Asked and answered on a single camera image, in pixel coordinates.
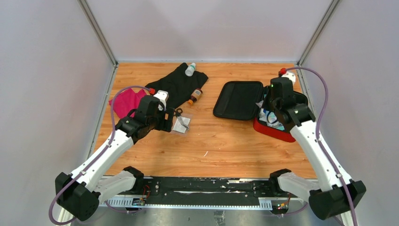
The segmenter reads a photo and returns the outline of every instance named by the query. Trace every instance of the black case lid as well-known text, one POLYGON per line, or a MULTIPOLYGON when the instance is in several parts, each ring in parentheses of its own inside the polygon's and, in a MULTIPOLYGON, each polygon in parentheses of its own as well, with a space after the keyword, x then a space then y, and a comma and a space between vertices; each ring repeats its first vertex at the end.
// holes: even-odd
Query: black case lid
POLYGON ((213 115, 244 121, 254 119, 259 112, 256 103, 261 101, 262 94, 260 81, 230 81, 223 86, 213 115))

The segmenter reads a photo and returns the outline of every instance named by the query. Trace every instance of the white backdrop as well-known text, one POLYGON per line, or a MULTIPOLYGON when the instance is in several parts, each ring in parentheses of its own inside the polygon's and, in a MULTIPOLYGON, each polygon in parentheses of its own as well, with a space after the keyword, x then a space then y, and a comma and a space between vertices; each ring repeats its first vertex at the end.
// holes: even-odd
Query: white backdrop
POLYGON ((52 225, 54 180, 86 159, 113 66, 76 0, 1 1, 0 21, 0 225, 52 225))
MULTIPOLYGON (((398 8, 390 0, 342 1, 304 65, 328 84, 324 137, 367 187, 356 208, 362 226, 399 222, 398 8)), ((311 74, 306 79, 319 112, 323 87, 311 74)))
POLYGON ((331 0, 88 0, 119 61, 297 61, 331 0))

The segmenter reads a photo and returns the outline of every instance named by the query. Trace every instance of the scissors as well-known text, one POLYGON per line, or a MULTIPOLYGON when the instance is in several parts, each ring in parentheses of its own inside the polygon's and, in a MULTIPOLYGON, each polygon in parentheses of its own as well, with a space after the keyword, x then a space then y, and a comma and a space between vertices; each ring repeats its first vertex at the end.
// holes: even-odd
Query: scissors
POLYGON ((174 114, 173 116, 176 116, 176 117, 177 117, 177 119, 179 120, 180 124, 181 124, 184 128, 186 128, 187 130, 190 130, 190 128, 188 127, 188 125, 186 125, 186 124, 184 123, 184 121, 183 121, 182 113, 183 113, 183 110, 182 110, 181 108, 177 108, 177 109, 175 109, 175 114, 174 114))

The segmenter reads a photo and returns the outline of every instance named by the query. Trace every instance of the wood grain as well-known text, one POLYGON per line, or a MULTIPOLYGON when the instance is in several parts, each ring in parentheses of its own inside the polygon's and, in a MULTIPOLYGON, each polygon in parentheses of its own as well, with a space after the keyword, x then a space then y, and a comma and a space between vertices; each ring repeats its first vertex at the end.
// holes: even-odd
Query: wood grain
MULTIPOLYGON (((178 65, 122 63, 117 70, 111 97, 123 87, 144 86, 156 81, 178 65)), ((276 77, 280 68, 291 66, 198 63, 197 70, 204 72, 209 80, 203 86, 203 96, 197 103, 193 106, 184 103, 181 106, 185 113, 193 115, 187 136, 153 130, 126 151, 107 174, 115 175, 124 167, 133 166, 147 176, 268 178, 271 172, 288 168, 301 177, 315 178, 298 143, 287 143, 260 134, 252 128, 252 121, 221 119, 212 114, 226 82, 261 81, 266 85, 271 78, 276 77)), ((294 89, 300 91, 298 82, 294 89)), ((107 139, 111 130, 108 105, 95 150, 107 139)))

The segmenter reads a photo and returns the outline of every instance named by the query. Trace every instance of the robotic arm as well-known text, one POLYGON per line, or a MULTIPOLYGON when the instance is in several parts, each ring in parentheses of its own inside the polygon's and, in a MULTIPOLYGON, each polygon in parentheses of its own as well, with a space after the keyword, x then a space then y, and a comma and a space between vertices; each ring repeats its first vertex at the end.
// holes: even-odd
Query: robotic arm
POLYGON ((289 192, 298 196, 309 203, 318 218, 324 220, 350 210, 343 181, 356 207, 366 192, 366 187, 362 181, 352 180, 331 152, 321 133, 317 140, 315 117, 307 105, 306 96, 294 92, 291 80, 280 74, 280 77, 271 80, 263 107, 273 111, 278 121, 284 125, 285 131, 290 132, 297 140, 318 179, 316 184, 298 177, 288 169, 282 169, 270 174, 274 193, 280 195, 289 192), (339 174, 335 172, 319 142, 331 161, 339 168, 339 174))
POLYGON ((98 151, 69 175, 60 173, 56 178, 56 193, 78 174, 82 173, 82 176, 65 190, 57 203, 84 221, 94 214, 100 203, 114 195, 128 190, 140 191, 144 175, 133 167, 127 167, 118 175, 106 180, 100 181, 100 179, 126 150, 152 129, 171 131, 174 109, 166 108, 167 99, 168 93, 161 90, 154 96, 144 96, 136 110, 132 110, 119 120, 115 126, 115 136, 111 145, 108 144, 112 138, 109 136, 98 151), (87 171, 83 171, 106 146, 108 146, 107 151, 87 171))

